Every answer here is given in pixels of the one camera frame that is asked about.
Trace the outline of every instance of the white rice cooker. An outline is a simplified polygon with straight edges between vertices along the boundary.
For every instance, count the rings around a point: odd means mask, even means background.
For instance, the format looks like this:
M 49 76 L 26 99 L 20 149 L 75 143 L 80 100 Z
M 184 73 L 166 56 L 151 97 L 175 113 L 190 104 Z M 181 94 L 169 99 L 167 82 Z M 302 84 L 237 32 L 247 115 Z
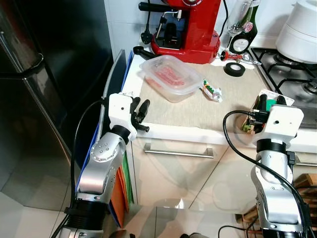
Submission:
M 277 40 L 277 50 L 303 63 L 317 63 L 317 0 L 298 0 Z

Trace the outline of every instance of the kitchen counter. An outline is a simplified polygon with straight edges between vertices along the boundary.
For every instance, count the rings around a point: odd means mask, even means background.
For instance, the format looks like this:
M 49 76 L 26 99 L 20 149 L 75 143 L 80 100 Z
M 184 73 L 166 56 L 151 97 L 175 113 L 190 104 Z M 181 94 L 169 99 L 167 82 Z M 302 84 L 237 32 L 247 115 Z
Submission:
M 182 140 L 212 144 L 226 144 L 222 131 L 223 116 L 232 110 L 249 110 L 265 85 L 256 69 L 246 69 L 242 77 L 226 75 L 221 66 L 189 64 L 200 72 L 214 87 L 220 87 L 223 102 L 207 99 L 201 91 L 180 103 L 170 103 L 144 83 L 139 65 L 145 60 L 135 55 L 122 92 L 141 101 L 150 99 L 151 105 L 144 124 L 150 131 L 138 132 L 138 137 Z M 241 134 L 234 116 L 228 120 L 231 138 L 237 146 L 254 147 L 252 136 Z M 317 153 L 317 131 L 300 129 L 291 141 L 292 151 Z
M 260 90 L 265 88 L 258 72 L 246 69 L 243 77 L 233 77 L 224 73 L 220 66 L 210 64 L 188 63 L 199 72 L 210 85 L 222 89 L 221 103 L 210 100 L 201 90 L 193 96 L 179 102 L 171 103 L 157 93 L 148 83 L 143 83 L 141 99 L 149 99 L 151 107 L 144 122 L 184 127 L 198 127 L 201 129 L 222 131 L 223 117 L 233 110 L 249 110 L 257 98 Z M 234 116 L 228 118 L 227 129 L 232 132 Z

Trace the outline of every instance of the refrigerator handle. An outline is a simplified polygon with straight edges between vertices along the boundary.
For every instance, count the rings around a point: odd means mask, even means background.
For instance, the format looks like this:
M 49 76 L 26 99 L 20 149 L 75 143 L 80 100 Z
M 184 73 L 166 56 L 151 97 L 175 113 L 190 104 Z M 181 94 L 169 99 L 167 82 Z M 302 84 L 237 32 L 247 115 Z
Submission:
M 34 64 L 31 68 L 19 73 L 0 73 L 1 78 L 12 78 L 12 79 L 21 79 L 21 78 L 28 78 L 31 75 L 38 73 L 44 67 L 44 57 L 41 53 L 38 53 L 40 59 Z

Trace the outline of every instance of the gas stove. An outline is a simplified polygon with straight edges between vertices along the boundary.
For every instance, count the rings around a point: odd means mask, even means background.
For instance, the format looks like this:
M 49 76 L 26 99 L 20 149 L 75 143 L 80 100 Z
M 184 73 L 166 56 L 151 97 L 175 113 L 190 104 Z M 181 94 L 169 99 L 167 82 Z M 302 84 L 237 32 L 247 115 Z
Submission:
M 251 55 L 262 63 L 258 70 L 271 91 L 294 99 L 303 111 L 301 128 L 317 128 L 317 64 L 293 61 L 276 49 L 251 48 Z

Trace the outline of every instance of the stainless steel refrigerator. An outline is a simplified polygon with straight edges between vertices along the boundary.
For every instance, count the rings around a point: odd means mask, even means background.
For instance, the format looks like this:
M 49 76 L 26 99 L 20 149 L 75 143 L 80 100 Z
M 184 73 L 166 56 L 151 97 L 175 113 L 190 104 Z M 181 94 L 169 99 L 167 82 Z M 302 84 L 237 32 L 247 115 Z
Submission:
M 113 64 L 104 0 L 1 0 L 0 44 L 0 190 L 59 210 L 75 128 Z M 83 121 L 79 167 L 99 112 Z

